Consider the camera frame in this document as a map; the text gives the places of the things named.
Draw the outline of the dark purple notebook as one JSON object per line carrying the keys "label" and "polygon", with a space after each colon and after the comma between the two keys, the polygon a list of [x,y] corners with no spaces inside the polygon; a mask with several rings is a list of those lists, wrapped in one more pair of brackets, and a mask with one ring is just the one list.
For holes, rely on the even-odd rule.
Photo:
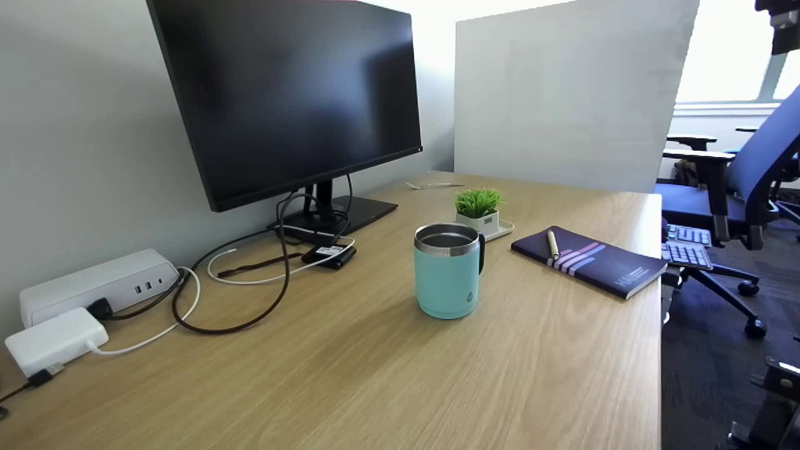
{"label": "dark purple notebook", "polygon": [[[555,229],[561,245],[561,256],[555,265],[548,265],[548,229]],[[660,256],[631,253],[557,224],[515,239],[511,250],[621,300],[628,300],[653,285],[667,268],[667,263]]]}

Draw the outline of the white power adapter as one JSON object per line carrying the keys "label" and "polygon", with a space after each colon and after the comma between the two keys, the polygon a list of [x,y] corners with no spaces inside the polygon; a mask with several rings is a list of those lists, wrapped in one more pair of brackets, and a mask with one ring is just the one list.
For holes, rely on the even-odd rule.
{"label": "white power adapter", "polygon": [[41,370],[62,366],[106,339],[108,330],[86,306],[78,306],[10,334],[5,348],[20,373],[33,378]]}

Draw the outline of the blue office chair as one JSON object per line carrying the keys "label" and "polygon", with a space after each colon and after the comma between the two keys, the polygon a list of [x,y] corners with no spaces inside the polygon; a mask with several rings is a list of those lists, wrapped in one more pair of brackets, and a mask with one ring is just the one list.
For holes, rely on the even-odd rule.
{"label": "blue office chair", "polygon": [[665,158],[690,159],[701,185],[657,181],[663,218],[713,231],[722,245],[741,236],[748,250],[762,248],[766,224],[775,218],[770,185],[800,153],[800,88],[795,88],[736,153],[665,150]]}

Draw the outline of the small potted green plant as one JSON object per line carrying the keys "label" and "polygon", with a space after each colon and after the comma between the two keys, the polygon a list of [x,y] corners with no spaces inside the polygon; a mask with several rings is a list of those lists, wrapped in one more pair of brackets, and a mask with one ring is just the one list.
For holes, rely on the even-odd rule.
{"label": "small potted green plant", "polygon": [[493,186],[471,186],[455,196],[455,220],[477,229],[485,239],[497,239],[512,231],[512,224],[500,218],[500,191]]}

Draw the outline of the small black adapter dongle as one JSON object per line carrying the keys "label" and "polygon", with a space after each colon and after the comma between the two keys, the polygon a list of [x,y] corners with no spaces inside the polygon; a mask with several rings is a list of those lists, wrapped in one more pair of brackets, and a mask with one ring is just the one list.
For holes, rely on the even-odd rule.
{"label": "small black adapter dongle", "polygon": [[315,245],[303,255],[303,263],[311,268],[340,270],[356,256],[353,245]]}

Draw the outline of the white power strip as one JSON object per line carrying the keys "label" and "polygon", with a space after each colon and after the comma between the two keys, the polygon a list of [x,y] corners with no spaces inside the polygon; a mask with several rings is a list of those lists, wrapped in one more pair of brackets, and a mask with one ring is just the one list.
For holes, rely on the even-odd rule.
{"label": "white power strip", "polygon": [[158,250],[137,250],[78,271],[25,286],[20,293],[23,325],[37,325],[75,306],[106,300],[112,313],[166,293],[177,268]]}

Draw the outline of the teal insulated mug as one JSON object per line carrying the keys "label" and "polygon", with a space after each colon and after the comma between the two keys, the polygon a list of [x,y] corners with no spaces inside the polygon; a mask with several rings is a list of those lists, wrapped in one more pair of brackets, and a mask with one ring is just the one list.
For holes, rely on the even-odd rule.
{"label": "teal insulated mug", "polygon": [[460,319],[480,304],[485,236],[458,223],[415,229],[415,296],[436,319]]}

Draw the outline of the gold pen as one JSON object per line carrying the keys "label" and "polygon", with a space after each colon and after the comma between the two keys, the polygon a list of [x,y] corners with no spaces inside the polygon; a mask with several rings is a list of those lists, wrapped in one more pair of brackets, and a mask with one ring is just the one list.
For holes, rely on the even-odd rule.
{"label": "gold pen", "polygon": [[561,256],[561,245],[557,245],[555,229],[546,231],[546,243],[548,243],[548,265],[555,265]]}

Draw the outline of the black computer monitor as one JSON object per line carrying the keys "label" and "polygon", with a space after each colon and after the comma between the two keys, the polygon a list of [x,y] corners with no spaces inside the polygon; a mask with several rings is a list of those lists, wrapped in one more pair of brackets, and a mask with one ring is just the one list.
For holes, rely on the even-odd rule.
{"label": "black computer monitor", "polygon": [[291,189],[296,228],[353,231],[392,206],[332,191],[422,148],[413,16],[362,0],[145,0],[213,210]]}

